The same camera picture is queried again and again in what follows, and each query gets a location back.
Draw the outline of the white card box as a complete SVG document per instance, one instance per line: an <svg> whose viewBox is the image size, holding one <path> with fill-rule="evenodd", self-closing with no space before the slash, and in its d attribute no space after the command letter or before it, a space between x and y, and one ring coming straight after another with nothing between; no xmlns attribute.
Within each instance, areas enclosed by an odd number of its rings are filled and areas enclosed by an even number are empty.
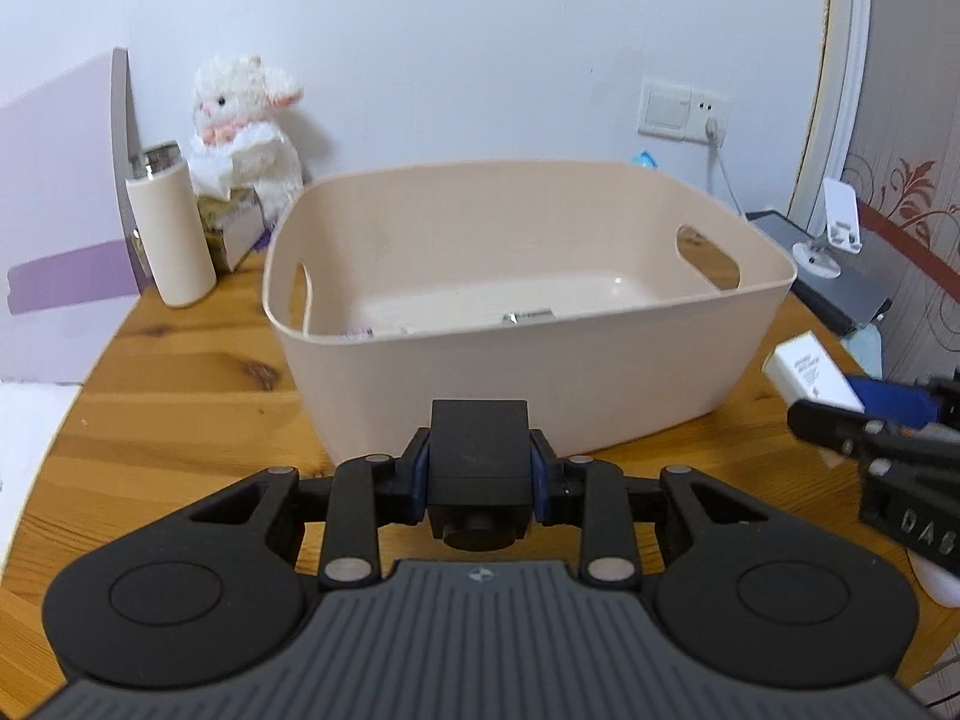
<svg viewBox="0 0 960 720"><path fill-rule="evenodd" d="M864 413L864 403L812 332L778 344L761 370L788 406L811 400Z"/></svg>

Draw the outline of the black cube device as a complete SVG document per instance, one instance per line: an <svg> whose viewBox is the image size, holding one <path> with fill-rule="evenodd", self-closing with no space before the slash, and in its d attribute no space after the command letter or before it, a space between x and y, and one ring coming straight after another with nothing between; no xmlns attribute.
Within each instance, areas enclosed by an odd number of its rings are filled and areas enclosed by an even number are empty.
<svg viewBox="0 0 960 720"><path fill-rule="evenodd" d="M427 477L434 538L453 550L505 550L526 536L532 507L527 403L434 400Z"/></svg>

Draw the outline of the Hello Kitty blind box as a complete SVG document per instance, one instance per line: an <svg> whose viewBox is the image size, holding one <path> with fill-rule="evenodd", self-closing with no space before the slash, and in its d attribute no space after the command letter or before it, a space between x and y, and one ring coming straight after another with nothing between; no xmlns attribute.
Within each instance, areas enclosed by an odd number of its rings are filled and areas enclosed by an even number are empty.
<svg viewBox="0 0 960 720"><path fill-rule="evenodd" d="M348 328L342 333L342 337L347 340L366 340L366 338L374 338L375 336L376 332L371 327Z"/></svg>

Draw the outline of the light blue towel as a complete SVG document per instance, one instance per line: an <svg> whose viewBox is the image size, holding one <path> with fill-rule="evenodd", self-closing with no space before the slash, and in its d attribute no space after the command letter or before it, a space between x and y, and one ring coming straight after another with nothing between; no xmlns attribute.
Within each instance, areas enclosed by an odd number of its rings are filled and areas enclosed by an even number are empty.
<svg viewBox="0 0 960 720"><path fill-rule="evenodd" d="M873 379L884 377L884 343L882 333L875 323L856 328L839 340L844 351L861 367L866 376Z"/></svg>

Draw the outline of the dark grey tablet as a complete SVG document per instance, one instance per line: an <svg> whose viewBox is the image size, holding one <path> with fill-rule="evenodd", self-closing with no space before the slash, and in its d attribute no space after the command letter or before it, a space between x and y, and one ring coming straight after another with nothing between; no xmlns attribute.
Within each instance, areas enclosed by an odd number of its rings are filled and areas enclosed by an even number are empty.
<svg viewBox="0 0 960 720"><path fill-rule="evenodd" d="M887 289L844 263L825 241L809 236L776 211L752 211L747 220L773 239L797 266L793 293L840 337L880 322L890 307Z"/></svg>

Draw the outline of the white phone stand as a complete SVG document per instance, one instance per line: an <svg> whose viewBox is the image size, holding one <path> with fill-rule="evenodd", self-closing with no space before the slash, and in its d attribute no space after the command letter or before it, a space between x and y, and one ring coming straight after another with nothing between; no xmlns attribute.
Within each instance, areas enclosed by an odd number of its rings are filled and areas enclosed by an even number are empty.
<svg viewBox="0 0 960 720"><path fill-rule="evenodd" d="M843 273L833 250L857 255L862 250L857 197L850 184L825 177L822 182L825 227L818 238L799 241L791 254L800 270L819 280L838 280Z"/></svg>

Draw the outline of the beige plastic storage bin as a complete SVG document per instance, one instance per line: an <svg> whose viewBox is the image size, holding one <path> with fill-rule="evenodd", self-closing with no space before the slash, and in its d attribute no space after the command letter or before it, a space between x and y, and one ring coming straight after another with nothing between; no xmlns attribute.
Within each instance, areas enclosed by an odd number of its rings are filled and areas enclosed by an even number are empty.
<svg viewBox="0 0 960 720"><path fill-rule="evenodd" d="M715 411L796 275L657 169L480 161L306 188L262 305L333 461L404 449L434 400L523 400L571 455ZM342 337L356 327L376 336Z"/></svg>

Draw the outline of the tissue box with tissue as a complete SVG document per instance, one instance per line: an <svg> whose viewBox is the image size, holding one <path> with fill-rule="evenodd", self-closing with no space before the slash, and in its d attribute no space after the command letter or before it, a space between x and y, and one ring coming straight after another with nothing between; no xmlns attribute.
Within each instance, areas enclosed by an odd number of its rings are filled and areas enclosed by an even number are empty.
<svg viewBox="0 0 960 720"><path fill-rule="evenodd" d="M235 188L228 200L200 195L197 206L215 271L233 273L267 232L259 195Z"/></svg>

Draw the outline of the blue cartoon figurine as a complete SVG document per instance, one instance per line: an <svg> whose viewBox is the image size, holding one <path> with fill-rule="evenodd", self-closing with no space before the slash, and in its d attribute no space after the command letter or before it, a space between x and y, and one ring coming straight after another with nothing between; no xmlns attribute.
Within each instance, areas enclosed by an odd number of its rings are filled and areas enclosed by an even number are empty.
<svg viewBox="0 0 960 720"><path fill-rule="evenodd" d="M649 169L658 169L658 161L649 151L641 151L631 158L631 164L638 167L649 167Z"/></svg>

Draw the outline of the cream thermos bottle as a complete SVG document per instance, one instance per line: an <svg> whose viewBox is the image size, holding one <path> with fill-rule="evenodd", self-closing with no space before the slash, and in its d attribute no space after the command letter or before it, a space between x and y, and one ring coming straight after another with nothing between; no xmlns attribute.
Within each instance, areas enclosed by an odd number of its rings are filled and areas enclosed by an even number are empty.
<svg viewBox="0 0 960 720"><path fill-rule="evenodd" d="M125 181L143 252L164 304L185 307L217 284L189 166L176 142L145 149Z"/></svg>

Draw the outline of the lavender headboard panel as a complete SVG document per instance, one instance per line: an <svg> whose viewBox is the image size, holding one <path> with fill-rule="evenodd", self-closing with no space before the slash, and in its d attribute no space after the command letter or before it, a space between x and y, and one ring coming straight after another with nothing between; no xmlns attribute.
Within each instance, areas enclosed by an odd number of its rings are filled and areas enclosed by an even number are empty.
<svg viewBox="0 0 960 720"><path fill-rule="evenodd" d="M110 49L2 107L2 377L82 383L139 299L128 59Z"/></svg>

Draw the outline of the white plush bunny toy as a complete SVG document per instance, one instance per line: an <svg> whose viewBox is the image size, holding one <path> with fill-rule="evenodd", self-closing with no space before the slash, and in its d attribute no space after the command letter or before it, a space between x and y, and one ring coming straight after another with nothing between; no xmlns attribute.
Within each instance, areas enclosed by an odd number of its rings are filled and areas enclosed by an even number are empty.
<svg viewBox="0 0 960 720"><path fill-rule="evenodd" d="M295 78L258 55L206 60L192 86L194 192L226 202L235 190L254 190L265 226L274 227L302 192L301 160L278 120L301 98Z"/></svg>

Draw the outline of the white door frame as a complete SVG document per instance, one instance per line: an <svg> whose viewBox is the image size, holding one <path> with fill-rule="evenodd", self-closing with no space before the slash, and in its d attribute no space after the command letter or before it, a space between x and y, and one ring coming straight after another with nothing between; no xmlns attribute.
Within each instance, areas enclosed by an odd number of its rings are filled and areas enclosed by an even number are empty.
<svg viewBox="0 0 960 720"><path fill-rule="evenodd" d="M804 231L825 227L823 179L839 179L856 123L866 70L872 0L825 0L817 96L788 218Z"/></svg>

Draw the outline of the white wall switch socket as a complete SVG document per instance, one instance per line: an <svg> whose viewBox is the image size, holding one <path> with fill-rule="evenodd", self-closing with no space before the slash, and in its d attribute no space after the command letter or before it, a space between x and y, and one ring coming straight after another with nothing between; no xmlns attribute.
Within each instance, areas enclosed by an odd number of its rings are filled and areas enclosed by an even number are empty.
<svg viewBox="0 0 960 720"><path fill-rule="evenodd" d="M644 78L636 132L640 135L721 146L731 98L724 94Z"/></svg>

